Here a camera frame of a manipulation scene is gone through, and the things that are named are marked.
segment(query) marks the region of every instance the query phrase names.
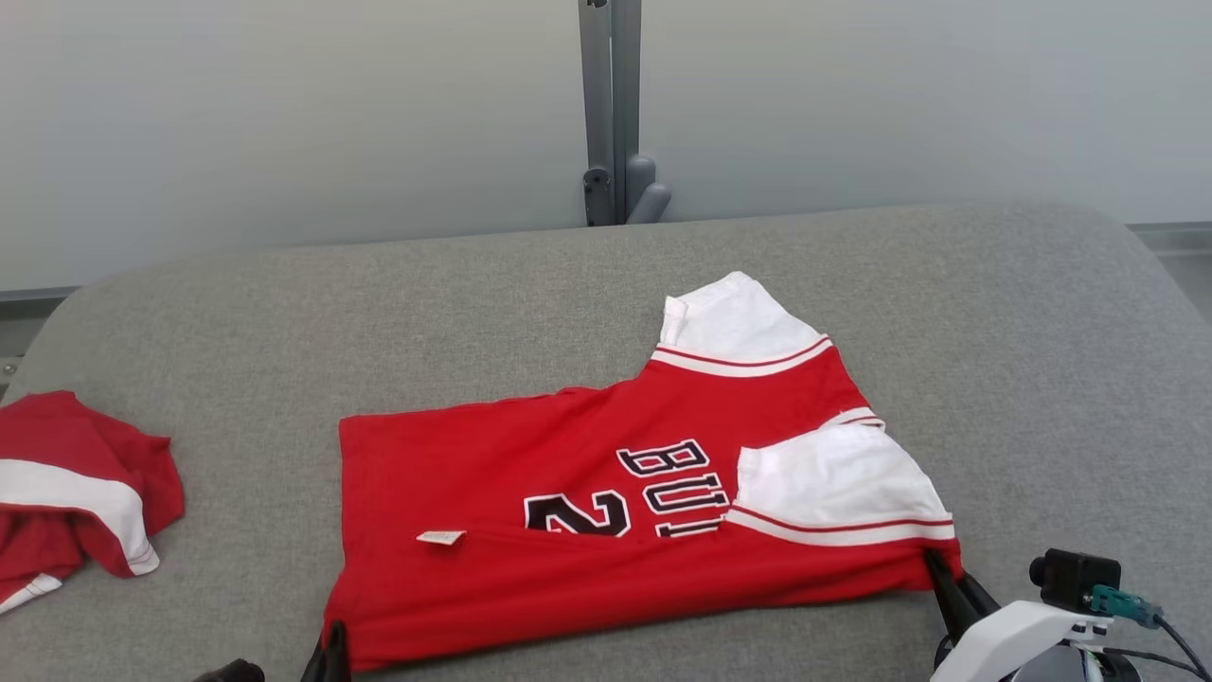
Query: black cable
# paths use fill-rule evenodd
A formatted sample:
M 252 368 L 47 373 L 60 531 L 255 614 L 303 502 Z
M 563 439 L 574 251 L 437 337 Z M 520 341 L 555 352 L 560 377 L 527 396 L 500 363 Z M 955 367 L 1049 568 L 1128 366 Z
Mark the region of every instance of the black cable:
M 1164 657 L 1161 654 L 1155 654 L 1153 652 L 1137 652 L 1137 651 L 1133 651 L 1133 649 L 1116 649 L 1116 648 L 1113 648 L 1113 647 L 1103 647 L 1103 653 L 1104 654 L 1119 654 L 1121 657 L 1134 657 L 1134 658 L 1143 658 L 1143 659 L 1148 659 L 1148 660 L 1154 660 L 1154 661 L 1157 661 L 1157 663 L 1164 663 L 1166 665 L 1173 665 L 1174 667 L 1182 667 L 1183 670 L 1185 670 L 1187 672 L 1190 672 L 1191 675 L 1194 675 L 1196 677 L 1202 677 L 1200 675 L 1200 671 L 1195 670 L 1194 666 L 1187 665 L 1185 663 L 1183 663 L 1180 660 L 1174 660 L 1174 659 L 1172 659 L 1170 657 Z
M 1204 661 L 1200 660 L 1200 657 L 1195 655 L 1191 646 L 1187 643 L 1187 640 L 1183 640 L 1183 636 L 1174 630 L 1174 626 L 1157 613 L 1153 614 L 1153 620 L 1174 640 L 1174 643 L 1178 644 L 1179 649 L 1183 649 L 1187 658 L 1191 659 L 1191 663 L 1195 664 L 1195 669 L 1199 671 L 1197 675 L 1200 678 L 1205 682 L 1212 682 L 1212 675 L 1208 674 L 1208 669 L 1204 667 Z

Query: gray padded table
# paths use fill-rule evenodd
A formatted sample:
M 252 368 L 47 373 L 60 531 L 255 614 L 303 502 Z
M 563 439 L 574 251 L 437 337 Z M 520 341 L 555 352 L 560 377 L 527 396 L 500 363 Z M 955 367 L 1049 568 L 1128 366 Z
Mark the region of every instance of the gray padded table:
M 0 678 L 189 681 L 244 657 L 297 680 L 342 564 L 342 417 L 627 379 L 663 296 L 733 269 L 833 336 L 996 597 L 1036 598 L 1051 546 L 1117 557 L 1212 657 L 1212 328 L 1124 225 L 1017 201 L 252 251 L 87 286 L 5 401 L 67 389 L 171 436 L 185 517 L 155 573 L 90 564 L 0 617 Z M 931 595 L 898 594 L 372 678 L 924 680 L 942 632 Z M 1128 623 L 1113 641 L 1178 655 Z

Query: white stripe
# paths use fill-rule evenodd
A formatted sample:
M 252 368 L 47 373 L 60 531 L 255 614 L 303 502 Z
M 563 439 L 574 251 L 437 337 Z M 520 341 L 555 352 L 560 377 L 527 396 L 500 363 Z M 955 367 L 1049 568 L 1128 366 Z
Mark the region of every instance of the white stripe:
M 731 509 L 724 515 L 724 521 L 751 528 L 759 533 L 782 538 L 801 545 L 819 545 L 824 548 L 852 548 L 858 545 L 879 545 L 881 543 L 893 543 L 896 540 L 951 540 L 955 538 L 955 527 L 947 526 L 922 526 L 920 523 L 898 523 L 896 526 L 877 526 L 875 528 L 863 528 L 859 531 L 797 531 L 787 528 L 766 520 L 750 516 L 742 510 Z
M 664 353 L 659 346 L 657 346 L 656 353 L 652 354 L 652 360 L 662 362 L 665 365 L 671 365 L 674 367 L 680 367 L 682 369 L 688 369 L 692 372 L 701 372 L 703 374 L 714 374 L 716 377 L 770 377 L 772 374 L 778 374 L 781 372 L 791 369 L 793 367 L 801 366 L 812 359 L 824 354 L 827 350 L 833 348 L 831 340 L 828 338 L 821 340 L 817 348 L 812 349 L 802 356 L 790 359 L 779 363 L 756 366 L 756 367 L 738 367 L 738 366 L 726 366 L 718 365 L 711 361 L 701 361 L 698 359 L 687 359 L 685 356 L 678 356 L 674 354 Z
M 40 573 L 38 578 L 29 581 L 29 585 L 17 590 L 7 600 L 0 602 L 0 613 L 12 611 L 34 597 L 41 597 L 47 592 L 58 590 L 61 585 L 63 584 L 59 583 L 58 578 Z
M 118 539 L 131 573 L 143 575 L 160 566 L 143 528 L 143 500 L 121 481 L 92 478 L 47 464 L 0 460 L 0 504 L 88 512 Z

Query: white sleeve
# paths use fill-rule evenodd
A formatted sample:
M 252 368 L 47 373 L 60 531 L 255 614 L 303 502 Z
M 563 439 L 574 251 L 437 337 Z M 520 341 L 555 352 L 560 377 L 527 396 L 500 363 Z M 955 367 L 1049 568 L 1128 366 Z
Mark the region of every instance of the white sleeve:
M 783 309 L 743 271 L 665 298 L 661 343 L 738 362 L 765 361 L 812 346 L 821 333 Z
M 743 448 L 737 483 L 725 521 L 793 543 L 955 538 L 951 515 L 930 478 L 870 426 L 828 426 L 768 448 Z

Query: red jersey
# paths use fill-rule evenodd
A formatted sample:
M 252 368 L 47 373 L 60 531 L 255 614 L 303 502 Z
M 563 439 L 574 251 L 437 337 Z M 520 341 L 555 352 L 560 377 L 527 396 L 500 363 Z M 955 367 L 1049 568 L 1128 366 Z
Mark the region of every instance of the red jersey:
M 342 422 L 326 620 L 354 670 L 925 590 L 924 548 L 960 571 L 950 515 L 827 336 L 741 273 L 665 313 L 608 389 Z
M 167 439 L 68 391 L 0 408 L 0 613 L 58 589 L 85 556 L 120 578 L 150 573 L 148 538 L 183 511 Z

